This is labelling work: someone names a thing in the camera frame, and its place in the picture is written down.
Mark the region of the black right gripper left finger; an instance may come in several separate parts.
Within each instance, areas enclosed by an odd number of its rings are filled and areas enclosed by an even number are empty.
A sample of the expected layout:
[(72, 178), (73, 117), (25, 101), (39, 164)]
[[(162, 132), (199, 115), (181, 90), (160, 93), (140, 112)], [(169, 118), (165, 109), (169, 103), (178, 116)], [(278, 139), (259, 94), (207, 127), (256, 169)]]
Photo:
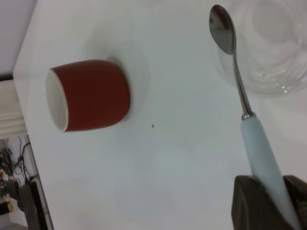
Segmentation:
[(292, 230), (262, 184), (252, 176), (235, 178), (231, 210), (235, 230)]

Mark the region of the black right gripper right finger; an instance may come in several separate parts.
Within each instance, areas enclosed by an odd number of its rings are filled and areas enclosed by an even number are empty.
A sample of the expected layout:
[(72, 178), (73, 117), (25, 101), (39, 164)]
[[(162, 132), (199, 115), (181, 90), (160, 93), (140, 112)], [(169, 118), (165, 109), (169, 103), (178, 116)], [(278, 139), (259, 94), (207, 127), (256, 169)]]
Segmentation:
[(307, 229), (307, 183), (293, 175), (283, 176), (303, 230)]

